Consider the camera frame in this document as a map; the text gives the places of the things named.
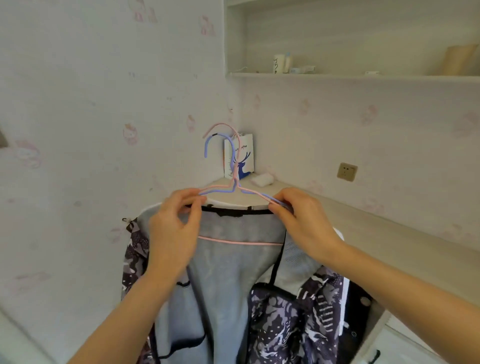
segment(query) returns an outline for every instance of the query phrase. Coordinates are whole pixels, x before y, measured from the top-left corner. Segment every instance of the small package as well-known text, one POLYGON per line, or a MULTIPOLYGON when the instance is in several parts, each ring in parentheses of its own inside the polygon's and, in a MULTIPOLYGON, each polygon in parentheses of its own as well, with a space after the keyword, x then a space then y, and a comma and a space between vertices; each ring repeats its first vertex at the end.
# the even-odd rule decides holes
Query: small package
MULTIPOLYGON (((235 154, 237 155, 237 150, 239 149, 239 141, 233 136, 233 145, 235 146, 235 154)), ((233 178, 232 170, 230 168, 230 159, 232 158, 232 146, 228 139, 224 141, 223 148, 223 169, 225 172, 225 178, 231 180, 233 178)), ((247 177, 250 173, 254 171, 253 164, 253 134, 240 134, 240 158, 239 158, 239 178, 247 177)))

